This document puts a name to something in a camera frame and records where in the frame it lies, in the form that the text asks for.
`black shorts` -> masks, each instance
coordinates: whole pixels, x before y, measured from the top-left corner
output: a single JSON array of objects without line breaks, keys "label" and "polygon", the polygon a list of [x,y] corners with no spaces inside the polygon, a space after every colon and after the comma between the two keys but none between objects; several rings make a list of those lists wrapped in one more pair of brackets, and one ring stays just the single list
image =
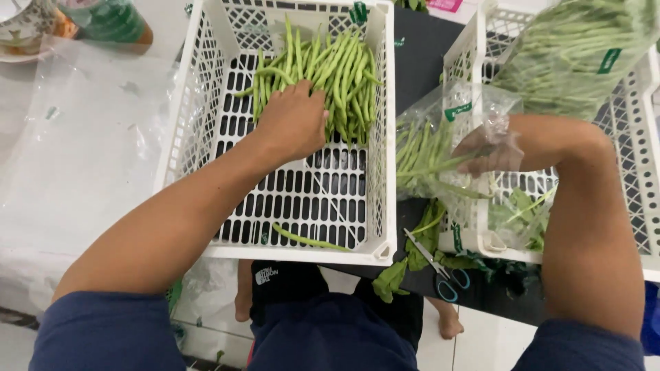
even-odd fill
[{"label": "black shorts", "polygon": [[[321,271],[313,263],[255,260],[252,263],[252,308],[250,318],[256,325],[265,321],[265,307],[285,302],[305,302],[329,292]],[[361,299],[399,336],[417,351],[422,336],[424,298],[421,295],[394,294],[392,303],[385,303],[374,293],[372,280],[360,279],[353,296]]]}]

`green label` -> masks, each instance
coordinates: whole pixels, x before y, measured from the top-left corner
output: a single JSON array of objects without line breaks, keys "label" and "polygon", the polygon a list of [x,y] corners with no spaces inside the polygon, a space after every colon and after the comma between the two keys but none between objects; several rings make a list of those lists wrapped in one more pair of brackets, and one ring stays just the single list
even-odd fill
[{"label": "green label", "polygon": [[108,42],[136,42],[145,31],[145,20],[132,3],[100,1],[88,7],[59,9],[80,26],[87,38]]},{"label": "green label", "polygon": [[349,10],[348,13],[353,23],[363,24],[367,21],[367,7],[361,1],[353,3],[353,9]]},{"label": "green label", "polygon": [[455,222],[451,224],[451,231],[454,237],[454,250],[457,253],[463,252],[463,243],[461,242],[461,226]]},{"label": "green label", "polygon": [[456,108],[450,108],[448,110],[445,110],[445,116],[447,117],[449,122],[452,122],[453,120],[456,119],[457,114],[462,114],[463,112],[468,112],[469,110],[472,110],[472,102],[466,103]]},{"label": "green label", "polygon": [[621,49],[615,48],[610,49],[605,53],[605,58],[601,62],[601,68],[598,70],[597,75],[604,75],[612,71],[612,66],[614,62],[618,59],[618,56],[621,54]]}]

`scissors blade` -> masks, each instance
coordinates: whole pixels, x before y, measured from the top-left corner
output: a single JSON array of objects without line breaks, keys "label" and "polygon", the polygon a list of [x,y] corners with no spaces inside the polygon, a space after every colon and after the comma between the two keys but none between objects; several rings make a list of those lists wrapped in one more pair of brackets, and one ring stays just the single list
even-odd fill
[{"label": "scissors blade", "polygon": [[412,233],[410,233],[410,231],[408,231],[406,228],[404,228],[403,232],[405,232],[405,234],[408,236],[408,238],[410,238],[410,240],[412,241],[412,244],[414,244],[414,246],[417,248],[417,250],[419,250],[419,252],[422,253],[422,255],[426,258],[426,260],[428,260],[428,262],[436,270],[436,272],[439,273],[440,272],[439,264],[437,264],[436,262],[433,261],[433,257],[431,256],[431,253],[428,252],[428,250],[422,244],[420,244],[417,241],[417,239],[413,236]]}]

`pile of green beans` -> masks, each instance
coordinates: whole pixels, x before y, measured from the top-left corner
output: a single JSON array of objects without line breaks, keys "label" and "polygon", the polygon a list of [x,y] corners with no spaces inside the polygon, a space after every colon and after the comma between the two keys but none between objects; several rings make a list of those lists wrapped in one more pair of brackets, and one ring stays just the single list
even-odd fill
[{"label": "pile of green beans", "polygon": [[259,49],[252,86],[234,96],[252,94],[253,120],[258,123],[273,91],[310,80],[314,90],[325,91],[326,141],[337,132],[349,146],[354,140],[364,146],[376,121],[376,85],[383,84],[376,79],[374,53],[360,40],[358,28],[347,29],[334,40],[326,34],[325,48],[322,44],[320,33],[311,42],[301,42],[296,29],[294,37],[287,17],[286,50],[265,59]]},{"label": "pile of green beans", "polygon": [[451,192],[471,199],[489,199],[492,196],[450,184],[444,172],[454,172],[459,164],[484,153],[478,151],[451,157],[451,142],[455,122],[446,119],[439,123],[426,120],[397,122],[397,196],[433,198]]},{"label": "pile of green beans", "polygon": [[656,6],[657,0],[562,0],[525,27],[492,84],[520,94],[526,113],[591,121],[660,38]]}]

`leg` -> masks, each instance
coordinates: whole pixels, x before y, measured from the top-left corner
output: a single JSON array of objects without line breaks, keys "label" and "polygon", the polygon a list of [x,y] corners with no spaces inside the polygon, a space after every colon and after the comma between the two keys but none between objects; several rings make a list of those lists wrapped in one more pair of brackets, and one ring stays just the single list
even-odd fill
[{"label": "leg", "polygon": [[461,322],[458,321],[458,313],[456,313],[451,303],[428,296],[426,299],[438,310],[438,314],[440,315],[438,327],[440,328],[442,339],[452,340],[456,335],[465,331]]},{"label": "leg", "polygon": [[251,276],[249,317],[257,326],[265,322],[267,305],[305,302],[329,291],[319,267],[313,263],[255,260]]},{"label": "leg", "polygon": [[422,337],[424,313],[424,298],[421,295],[412,292],[409,295],[394,294],[394,300],[388,304],[374,293],[372,280],[369,279],[360,279],[353,295],[367,304],[417,351],[419,339]]},{"label": "leg", "polygon": [[234,299],[236,306],[236,321],[249,320],[249,309],[252,307],[252,262],[241,259],[238,261],[238,292]]}]

